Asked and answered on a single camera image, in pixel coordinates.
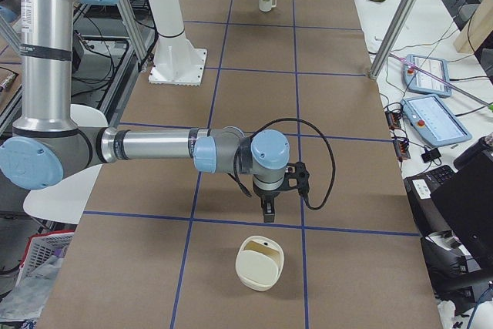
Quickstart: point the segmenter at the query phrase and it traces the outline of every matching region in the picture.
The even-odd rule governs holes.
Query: plastic basket
[[[73,235],[73,230],[63,230],[30,237],[20,263],[15,285],[17,286],[27,274],[49,259],[56,250],[68,246]]]

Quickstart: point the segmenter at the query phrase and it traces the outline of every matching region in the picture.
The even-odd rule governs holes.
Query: computer monitor
[[[431,193],[434,205],[483,269],[493,267],[492,154],[479,153]]]

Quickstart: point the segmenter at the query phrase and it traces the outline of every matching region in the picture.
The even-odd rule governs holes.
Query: black keyboard
[[[449,166],[449,165],[443,165],[440,167],[437,167],[436,169],[432,169],[426,174],[431,175],[434,177],[434,180],[439,184],[443,184],[447,180],[453,177],[455,175],[454,170]]]

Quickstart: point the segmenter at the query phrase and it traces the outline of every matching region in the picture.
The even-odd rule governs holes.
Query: white pillar
[[[207,51],[195,49],[186,38],[178,0],[149,0],[159,33],[149,82],[200,85]]]

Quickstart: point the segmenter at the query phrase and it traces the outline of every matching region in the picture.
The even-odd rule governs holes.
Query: black connector
[[[434,161],[435,159],[440,157],[441,157],[441,153],[438,150],[438,148],[433,148],[433,149],[424,148],[424,153],[421,154],[421,158],[423,159],[424,163]]]

